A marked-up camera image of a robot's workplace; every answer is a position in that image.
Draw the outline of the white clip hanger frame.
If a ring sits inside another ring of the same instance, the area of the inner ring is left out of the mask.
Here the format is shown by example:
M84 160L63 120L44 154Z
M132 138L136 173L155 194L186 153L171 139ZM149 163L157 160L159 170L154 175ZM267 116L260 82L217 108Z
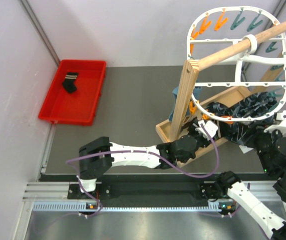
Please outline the white clip hanger frame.
M257 13L259 16L263 15L268 18L273 23L273 27L262 31L256 35L248 34L244 36L242 39L240 38L223 38L223 39L201 39L195 40L192 37L192 34L195 32L195 29L198 24L200 25L199 34L204 33L208 27L210 27L211 22L208 20L208 17L215 13L221 13L218 18L218 21L215 25L215 29L220 29L224 23L227 22L227 18L225 18L226 12L239 12L243 13L245 11ZM265 115L260 117L248 117L248 118L234 118L232 117L233 122L252 122L252 121L260 121L264 120L275 113L277 113L283 107L286 102L286 21L280 23L276 17L274 17L269 12L262 10L257 7L252 6L230 6L230 7L218 7L208 10L207 12L201 14L191 25L188 37L187 37L187 45L190 46L192 44L208 44L208 43L224 43L230 42L232 45L220 50L216 53L213 53L202 59L193 59L191 54L187 54L187 60L192 65L192 67L200 72L201 70L207 69L216 64L235 64L235 78L232 82L206 82L206 83L195 83L197 87L269 87L269 86L280 86L284 89L284 93L278 105L271 109ZM282 52L281 57L262 57L255 55L255 51L257 50L257 46L263 42L281 42L282 43ZM243 63L256 63L262 65L269 65L271 67L282 67L285 75L285 79L283 81L254 81L254 82L242 82L240 80L241 77L241 67ZM213 120L224 121L224 118L221 116L216 116L215 114L204 109L199 100L195 97L192 97L192 101L197 106L197 109L201 111L203 114L208 115Z

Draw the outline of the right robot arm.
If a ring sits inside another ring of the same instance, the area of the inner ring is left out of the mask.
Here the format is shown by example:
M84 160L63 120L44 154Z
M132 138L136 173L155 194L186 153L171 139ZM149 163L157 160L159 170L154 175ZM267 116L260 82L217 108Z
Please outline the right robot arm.
M260 132L250 147L256 151L264 173L275 180L272 187L286 213L286 137L277 129ZM207 200L230 198L236 201L268 239L286 240L286 219L275 215L232 171L221 173L213 183L201 184L201 195Z

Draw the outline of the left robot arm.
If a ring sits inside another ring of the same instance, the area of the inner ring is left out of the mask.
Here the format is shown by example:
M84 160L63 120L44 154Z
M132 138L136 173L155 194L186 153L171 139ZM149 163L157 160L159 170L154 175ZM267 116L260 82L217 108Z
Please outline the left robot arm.
M148 147L125 146L110 142L106 136L79 148L79 193L91 198L96 181L113 167L137 166L166 170L196 158L200 148L214 142L219 127L213 121L193 120L187 134L179 139Z

